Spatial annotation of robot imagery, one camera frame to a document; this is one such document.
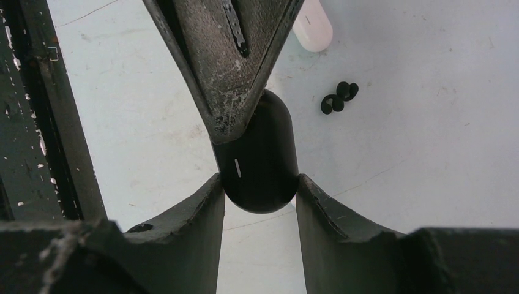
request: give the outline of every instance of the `black rubber piece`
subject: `black rubber piece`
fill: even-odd
[[[349,87],[350,87],[350,85],[347,82],[341,81],[337,85],[337,95],[339,97],[341,97],[342,99],[344,99],[349,94]]]
[[[335,112],[341,112],[344,110],[344,101],[341,97],[334,95],[334,99],[332,101],[332,108]]]
[[[333,108],[331,104],[333,103],[332,101],[334,97],[337,97],[337,95],[330,94],[323,98],[323,101],[321,102],[321,111],[325,115],[329,115],[330,113],[332,113]]]
[[[229,199],[250,213],[273,213],[292,200],[299,185],[292,119],[283,101],[264,90],[244,135],[215,145],[214,155]]]
[[[345,102],[352,101],[355,96],[357,96],[357,93],[359,92],[359,85],[355,83],[351,83],[349,86],[349,96],[343,98]]]

